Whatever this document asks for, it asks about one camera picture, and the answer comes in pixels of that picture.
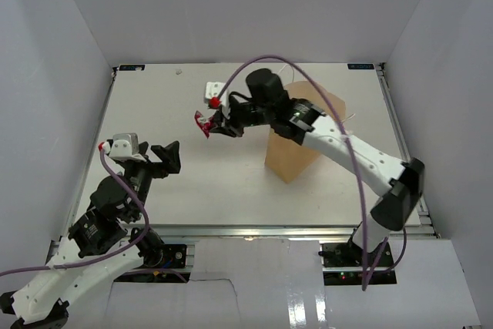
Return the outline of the pink red candy packet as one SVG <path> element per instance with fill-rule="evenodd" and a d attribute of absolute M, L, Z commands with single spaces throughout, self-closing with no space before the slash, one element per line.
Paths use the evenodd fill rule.
<path fill-rule="evenodd" d="M 200 111 L 197 110 L 194 113 L 194 120 L 205 137 L 209 139 L 211 132 L 216 128 L 214 117 L 205 117 Z"/>

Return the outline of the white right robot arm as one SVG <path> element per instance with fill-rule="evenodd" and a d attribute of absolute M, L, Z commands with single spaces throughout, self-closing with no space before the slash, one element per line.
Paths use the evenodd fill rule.
<path fill-rule="evenodd" d="M 220 133 L 241 137 L 245 128 L 268 125 L 280 137 L 320 154 L 359 176 L 377 195 L 347 248 L 349 260 L 366 266 L 393 231 L 401 231 L 422 197 L 424 164 L 416 158 L 405 162 L 344 133 L 322 108 L 303 98 L 293 98 L 280 77 L 258 69 L 246 78 L 250 96 L 228 91 L 223 82 L 205 85 L 204 101 L 215 113 L 196 117 L 206 135 Z"/>

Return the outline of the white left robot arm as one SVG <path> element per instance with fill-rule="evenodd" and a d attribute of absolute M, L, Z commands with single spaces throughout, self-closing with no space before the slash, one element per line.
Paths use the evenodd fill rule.
<path fill-rule="evenodd" d="M 98 146 L 110 170 L 89 197 L 89 206 L 59 242 L 57 251 L 21 289 L 1 295 L 1 310 L 15 316 L 13 328 L 61 328 L 69 311 L 122 275 L 159 275 L 186 264 L 186 245 L 167 244 L 144 209 L 152 181 L 181 170 L 179 142 L 140 142 L 117 134 Z"/>

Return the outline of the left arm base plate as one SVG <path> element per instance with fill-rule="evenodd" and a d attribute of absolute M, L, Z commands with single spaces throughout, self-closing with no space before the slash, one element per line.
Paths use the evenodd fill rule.
<path fill-rule="evenodd" d="M 143 265 L 115 279 L 120 283 L 171 284 L 189 281 L 190 273 L 183 272 L 186 268 L 187 245 L 167 244 L 163 251 L 163 259 L 156 267 Z"/>

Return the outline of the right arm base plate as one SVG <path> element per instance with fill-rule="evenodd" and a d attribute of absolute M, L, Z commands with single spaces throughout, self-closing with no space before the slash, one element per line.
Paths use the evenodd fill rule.
<path fill-rule="evenodd" d="M 363 283 L 361 253 L 354 253 L 347 243 L 322 243 L 319 256 L 326 287 L 359 286 Z M 395 285 L 397 277 L 394 256 L 389 243 L 385 244 L 380 260 L 371 275 L 369 285 Z"/>

